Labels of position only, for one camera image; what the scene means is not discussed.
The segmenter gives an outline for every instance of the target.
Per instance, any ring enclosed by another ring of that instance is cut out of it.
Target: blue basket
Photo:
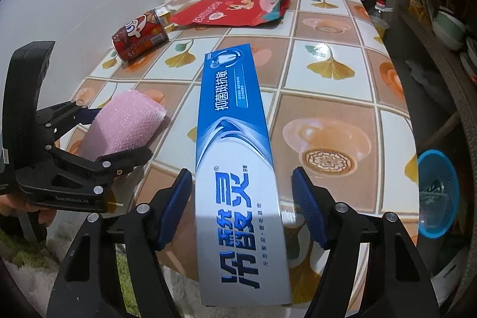
[[[459,182],[449,158],[428,150],[417,160],[419,169],[419,233],[437,239],[451,227],[459,207]]]

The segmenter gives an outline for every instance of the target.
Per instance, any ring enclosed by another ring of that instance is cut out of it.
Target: table
[[[196,1],[165,4],[176,12]],[[115,186],[112,202],[118,206],[111,211],[149,201],[183,167],[195,171],[204,54],[250,43],[269,126],[294,304],[312,299],[327,257],[311,240],[293,202],[295,167],[304,166],[314,184],[357,211],[396,212],[416,242],[419,197],[411,122],[397,73],[359,0],[292,0],[282,21],[256,28],[177,28],[169,38],[134,64],[121,63],[111,50],[75,94],[91,108],[130,88],[165,96],[168,118],[151,146],[154,156],[144,179],[135,178],[142,181],[134,193],[131,186]],[[332,53],[326,63],[316,56],[323,48]],[[165,61],[173,56],[188,60],[169,67]],[[60,146],[77,152],[86,130],[78,126],[60,139]],[[193,197],[173,242],[158,257],[197,280]],[[362,244],[351,309],[361,300],[367,252]]]

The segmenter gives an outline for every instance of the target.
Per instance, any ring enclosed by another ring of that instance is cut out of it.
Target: red snack bag
[[[289,6],[290,0],[201,0],[174,14],[171,22],[257,26],[282,17]]]
[[[160,11],[154,9],[145,12],[113,35],[113,45],[121,60],[133,60],[168,38],[161,25]]]

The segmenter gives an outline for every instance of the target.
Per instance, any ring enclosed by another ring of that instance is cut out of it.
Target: pink sponge
[[[166,109],[134,89],[120,93],[104,106],[81,143],[80,156],[98,157],[141,147],[153,137]]]

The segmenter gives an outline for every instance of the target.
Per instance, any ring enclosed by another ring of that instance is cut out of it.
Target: blue gripper pad
[[[192,192],[192,174],[190,171],[182,169],[171,188],[174,191],[159,220],[159,234],[156,244],[160,249],[164,249],[172,241],[182,213],[184,213]]]
[[[321,248],[325,248],[328,241],[328,236],[326,234],[327,221],[320,205],[312,193],[313,187],[314,185],[302,167],[297,167],[293,170],[293,199],[301,208],[301,212],[305,217],[313,241],[320,244]]]

